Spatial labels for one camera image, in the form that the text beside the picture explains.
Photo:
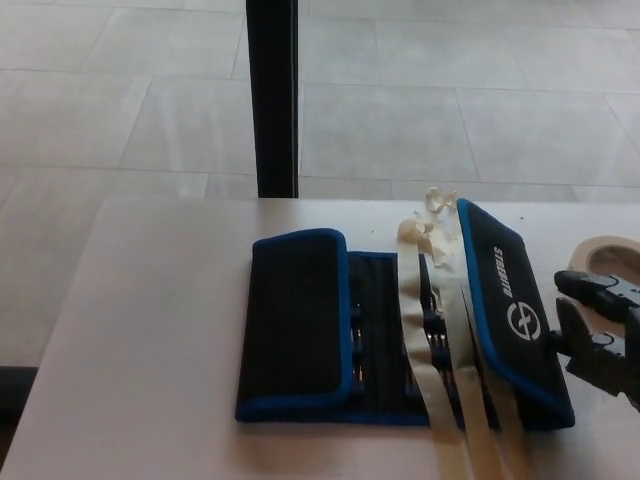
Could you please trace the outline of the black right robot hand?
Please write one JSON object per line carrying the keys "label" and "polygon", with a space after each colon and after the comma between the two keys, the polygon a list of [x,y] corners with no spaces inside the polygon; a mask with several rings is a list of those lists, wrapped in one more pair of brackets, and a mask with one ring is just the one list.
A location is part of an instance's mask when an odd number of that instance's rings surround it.
{"label": "black right robot hand", "polygon": [[[554,274],[559,328],[548,344],[569,358],[566,371],[614,397],[639,407],[639,286],[617,275],[574,270]],[[593,333],[578,307],[624,327],[624,335]]]}

